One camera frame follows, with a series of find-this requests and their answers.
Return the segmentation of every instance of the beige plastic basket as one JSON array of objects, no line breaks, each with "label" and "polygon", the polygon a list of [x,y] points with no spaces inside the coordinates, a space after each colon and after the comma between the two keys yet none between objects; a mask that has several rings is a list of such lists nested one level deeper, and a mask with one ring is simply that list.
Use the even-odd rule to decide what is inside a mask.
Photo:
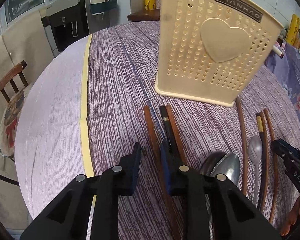
[{"label": "beige plastic basket", "polygon": [[155,90],[232,106],[282,28],[250,0],[161,0]]}]

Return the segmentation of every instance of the table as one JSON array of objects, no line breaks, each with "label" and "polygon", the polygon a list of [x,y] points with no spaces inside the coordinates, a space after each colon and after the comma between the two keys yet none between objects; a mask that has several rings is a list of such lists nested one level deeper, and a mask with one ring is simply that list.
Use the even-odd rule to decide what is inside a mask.
[{"label": "table", "polygon": [[[101,174],[143,147],[137,189],[119,198],[120,239],[171,239],[151,153],[144,105],[154,115],[159,140],[159,105],[170,104],[189,165],[199,169],[214,151],[237,153],[242,145],[236,107],[163,97],[155,93],[159,22],[118,25],[85,37],[62,52],[33,85],[24,104],[15,140],[20,188],[33,218],[77,174]],[[300,148],[300,123],[284,90],[264,66],[240,94],[248,140],[258,134],[255,113],[270,111],[276,138]],[[279,163],[279,194],[274,226],[282,225],[298,192]],[[263,214],[269,218],[273,163]],[[249,163],[247,197],[253,194]],[[242,174],[238,187],[241,188]],[[180,216],[180,201],[174,198]],[[178,223],[182,230],[182,220]]]},{"label": "table", "polygon": [[160,21],[160,9],[142,10],[128,15],[128,21],[144,22],[144,21]]}]

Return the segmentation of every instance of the bolt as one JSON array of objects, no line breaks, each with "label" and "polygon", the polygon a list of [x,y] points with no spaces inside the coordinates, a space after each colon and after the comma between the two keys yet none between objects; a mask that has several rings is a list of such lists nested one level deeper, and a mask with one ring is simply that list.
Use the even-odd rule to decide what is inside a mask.
[{"label": "bolt", "polygon": [[80,174],[80,175],[77,175],[77,176],[75,177],[75,180],[76,180],[77,182],[81,182],[81,181],[84,181],[85,178],[86,178],[86,177],[85,177],[83,174]]},{"label": "bolt", "polygon": [[113,166],[112,170],[113,170],[114,172],[119,172],[119,171],[122,171],[122,167],[119,166],[119,165],[116,165],[116,166]]},{"label": "bolt", "polygon": [[227,177],[224,174],[219,173],[217,175],[217,179],[220,180],[220,181],[225,181],[227,179]]},{"label": "bolt", "polygon": [[186,165],[182,165],[182,166],[179,167],[179,170],[182,171],[182,172],[187,172],[187,171],[189,171],[189,167],[186,166]]}]

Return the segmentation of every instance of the wooden chair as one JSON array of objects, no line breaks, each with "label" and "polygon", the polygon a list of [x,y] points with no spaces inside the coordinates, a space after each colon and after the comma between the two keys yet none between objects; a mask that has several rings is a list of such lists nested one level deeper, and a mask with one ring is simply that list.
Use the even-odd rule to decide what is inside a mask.
[{"label": "wooden chair", "polygon": [[[28,92],[32,87],[32,84],[28,84],[25,76],[22,73],[26,66],[27,63],[24,60],[21,61],[19,64],[14,66],[0,81],[0,92],[8,103],[0,123],[0,150],[2,152],[2,155],[10,159],[14,157],[14,140],[21,109],[28,95]],[[25,86],[20,91],[13,81],[13,78],[17,74],[19,75],[23,85]],[[6,86],[6,84],[8,84],[8,82],[10,82],[13,90],[16,93],[11,99],[4,90],[4,87]]]},{"label": "wooden chair", "polygon": [[23,75],[22,71],[26,68],[27,63],[23,60],[17,65],[15,65],[0,81],[0,92],[3,94],[4,98],[7,100],[7,102],[10,102],[10,98],[8,97],[6,91],[4,90],[4,87],[8,82],[10,82],[13,90],[18,93],[19,89],[16,86],[15,82],[13,81],[13,78],[19,74],[19,77],[25,87],[27,87],[29,84],[26,81],[25,76]]}]

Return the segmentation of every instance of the chair cushion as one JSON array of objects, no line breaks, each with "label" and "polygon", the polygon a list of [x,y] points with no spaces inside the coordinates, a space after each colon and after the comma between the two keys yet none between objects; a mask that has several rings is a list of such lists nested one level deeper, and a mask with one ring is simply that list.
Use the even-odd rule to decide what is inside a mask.
[{"label": "chair cushion", "polygon": [[0,149],[7,157],[14,156],[14,140],[21,109],[33,84],[21,89],[8,103],[0,123]]}]

